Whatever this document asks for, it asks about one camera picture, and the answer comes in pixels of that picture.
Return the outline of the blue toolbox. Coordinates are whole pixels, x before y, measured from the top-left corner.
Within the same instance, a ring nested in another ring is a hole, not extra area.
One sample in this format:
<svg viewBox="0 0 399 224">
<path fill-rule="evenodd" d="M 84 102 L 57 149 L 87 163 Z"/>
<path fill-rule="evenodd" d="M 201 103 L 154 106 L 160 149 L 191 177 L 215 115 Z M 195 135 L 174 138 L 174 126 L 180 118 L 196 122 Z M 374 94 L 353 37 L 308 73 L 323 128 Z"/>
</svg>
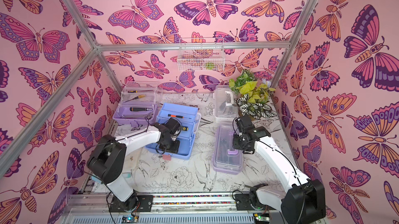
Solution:
<svg viewBox="0 0 399 224">
<path fill-rule="evenodd" d="M 172 158 L 188 160 L 194 145 L 201 114 L 197 107 L 164 103 L 156 123 L 170 129 L 171 141 L 158 141 L 145 148 L 151 153 L 170 155 Z"/>
</svg>

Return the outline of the white toolbox clear lid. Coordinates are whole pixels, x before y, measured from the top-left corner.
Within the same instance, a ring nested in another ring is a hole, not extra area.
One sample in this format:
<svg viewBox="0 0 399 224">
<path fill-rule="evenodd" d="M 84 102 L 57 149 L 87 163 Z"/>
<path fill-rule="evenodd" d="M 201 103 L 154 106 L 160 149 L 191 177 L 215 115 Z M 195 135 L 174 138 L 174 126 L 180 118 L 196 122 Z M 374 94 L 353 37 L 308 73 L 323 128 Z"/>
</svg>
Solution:
<svg viewBox="0 0 399 224">
<path fill-rule="evenodd" d="M 228 122 L 239 116 L 235 94 L 228 85 L 217 85 L 214 90 L 214 116 L 216 123 Z"/>
</svg>

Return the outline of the purple toolbox clear lid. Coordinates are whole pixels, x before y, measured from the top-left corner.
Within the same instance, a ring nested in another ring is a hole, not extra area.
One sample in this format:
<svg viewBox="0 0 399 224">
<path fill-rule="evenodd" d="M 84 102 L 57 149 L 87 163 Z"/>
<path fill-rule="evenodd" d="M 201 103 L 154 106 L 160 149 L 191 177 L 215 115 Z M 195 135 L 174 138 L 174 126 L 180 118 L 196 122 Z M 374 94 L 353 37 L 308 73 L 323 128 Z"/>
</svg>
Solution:
<svg viewBox="0 0 399 224">
<path fill-rule="evenodd" d="M 222 122 L 216 131 L 212 166 L 216 172 L 237 175 L 243 168 L 243 153 L 233 148 L 233 127 Z"/>
</svg>

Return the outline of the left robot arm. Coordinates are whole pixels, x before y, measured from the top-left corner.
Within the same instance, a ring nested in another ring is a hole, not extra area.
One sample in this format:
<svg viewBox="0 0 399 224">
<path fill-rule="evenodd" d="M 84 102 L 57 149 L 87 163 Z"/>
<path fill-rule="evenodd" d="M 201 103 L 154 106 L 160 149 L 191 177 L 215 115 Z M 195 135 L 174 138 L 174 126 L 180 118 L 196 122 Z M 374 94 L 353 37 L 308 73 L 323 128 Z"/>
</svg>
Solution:
<svg viewBox="0 0 399 224">
<path fill-rule="evenodd" d="M 138 208 L 137 193 L 123 176 L 126 157 L 149 144 L 156 144 L 161 152 L 174 151 L 182 124 L 176 118 L 165 123 L 149 124 L 143 131 L 122 136 L 104 135 L 91 153 L 87 167 L 113 194 L 118 206 L 131 212 Z"/>
</svg>

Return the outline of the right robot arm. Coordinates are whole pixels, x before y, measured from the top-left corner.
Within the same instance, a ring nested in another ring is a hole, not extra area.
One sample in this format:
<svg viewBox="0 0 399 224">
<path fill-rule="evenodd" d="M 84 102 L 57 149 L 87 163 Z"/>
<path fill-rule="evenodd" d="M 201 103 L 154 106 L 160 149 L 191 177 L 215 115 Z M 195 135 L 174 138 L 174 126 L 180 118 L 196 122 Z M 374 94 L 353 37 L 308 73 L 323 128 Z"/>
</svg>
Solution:
<svg viewBox="0 0 399 224">
<path fill-rule="evenodd" d="M 253 125 L 249 116 L 233 120 L 233 148 L 244 154 L 258 154 L 270 166 L 283 189 L 267 184 L 252 186 L 249 200 L 253 207 L 272 207 L 288 224 L 312 224 L 326 217 L 325 188 L 310 179 L 278 147 L 263 126 Z"/>
</svg>

